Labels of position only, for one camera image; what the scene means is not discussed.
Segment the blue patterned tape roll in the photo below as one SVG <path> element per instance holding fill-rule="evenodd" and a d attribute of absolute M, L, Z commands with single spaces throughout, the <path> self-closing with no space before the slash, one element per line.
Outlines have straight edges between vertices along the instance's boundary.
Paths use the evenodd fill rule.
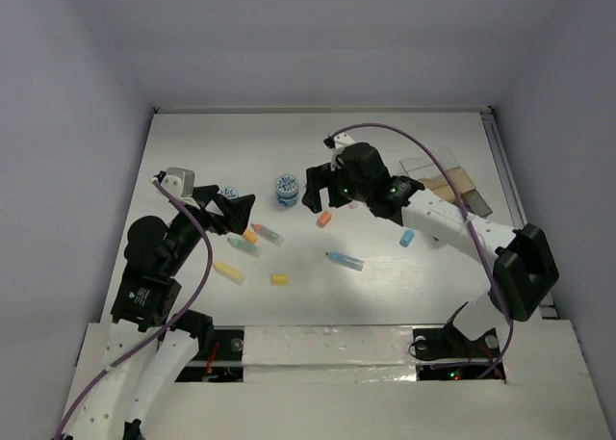
<path fill-rule="evenodd" d="M 275 190 L 276 200 L 281 206 L 290 208 L 297 204 L 299 182 L 293 175 L 280 175 L 275 181 Z"/>

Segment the blue highlighter pen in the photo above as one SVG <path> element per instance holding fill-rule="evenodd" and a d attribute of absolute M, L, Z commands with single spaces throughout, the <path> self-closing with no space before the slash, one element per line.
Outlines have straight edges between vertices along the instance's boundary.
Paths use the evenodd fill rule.
<path fill-rule="evenodd" d="M 334 252 L 334 251 L 330 251 L 330 252 L 326 252 L 325 256 L 333 263 L 361 272 L 364 268 L 364 261 L 354 258 L 354 257 L 350 257 L 347 256 L 343 253 L 340 252 Z"/>

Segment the blue highlighter cap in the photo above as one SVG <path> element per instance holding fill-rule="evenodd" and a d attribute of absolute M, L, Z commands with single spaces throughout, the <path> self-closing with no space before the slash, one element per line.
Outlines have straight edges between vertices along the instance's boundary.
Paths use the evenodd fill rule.
<path fill-rule="evenodd" d="M 399 240 L 399 244 L 402 247 L 409 247 L 411 242 L 413 241 L 415 236 L 415 232 L 412 229 L 407 229 Z"/>

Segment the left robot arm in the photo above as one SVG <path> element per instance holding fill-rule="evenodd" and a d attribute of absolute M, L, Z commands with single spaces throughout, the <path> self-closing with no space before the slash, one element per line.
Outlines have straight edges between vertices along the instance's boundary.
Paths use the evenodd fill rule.
<path fill-rule="evenodd" d="M 170 223 L 147 216 L 130 226 L 101 368 L 66 410 L 57 439 L 142 439 L 186 365 L 212 349 L 213 320 L 192 309 L 206 282 L 176 309 L 176 275 L 204 243 L 208 277 L 208 236 L 243 233 L 256 198 L 228 199 L 216 185 L 192 188 L 169 174 L 152 184 L 177 214 Z"/>

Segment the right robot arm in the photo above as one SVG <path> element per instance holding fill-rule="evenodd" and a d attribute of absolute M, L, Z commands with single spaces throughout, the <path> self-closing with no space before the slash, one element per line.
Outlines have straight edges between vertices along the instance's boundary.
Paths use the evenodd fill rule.
<path fill-rule="evenodd" d="M 391 174 L 366 142 L 338 145 L 330 162 L 306 170 L 302 203 L 314 213 L 322 208 L 322 190 L 332 208 L 362 203 L 375 217 L 421 231 L 486 270 L 488 289 L 458 308 L 443 332 L 452 354 L 468 353 L 491 328 L 528 321 L 559 278 L 541 228 L 516 229 L 463 212 L 422 182 Z"/>

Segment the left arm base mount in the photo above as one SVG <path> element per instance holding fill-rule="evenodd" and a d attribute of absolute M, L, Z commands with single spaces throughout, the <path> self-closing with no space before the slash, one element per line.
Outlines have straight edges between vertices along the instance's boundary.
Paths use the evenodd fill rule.
<path fill-rule="evenodd" d="M 244 329 L 216 327 L 212 342 L 176 377 L 176 382 L 242 382 L 244 380 Z"/>

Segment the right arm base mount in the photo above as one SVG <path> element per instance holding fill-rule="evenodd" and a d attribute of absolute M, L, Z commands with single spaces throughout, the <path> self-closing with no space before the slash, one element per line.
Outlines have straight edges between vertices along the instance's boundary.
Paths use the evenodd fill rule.
<path fill-rule="evenodd" d="M 479 379 L 496 361 L 500 350 L 494 328 L 471 341 L 449 325 L 415 328 L 408 347 L 417 363 L 419 381 Z"/>

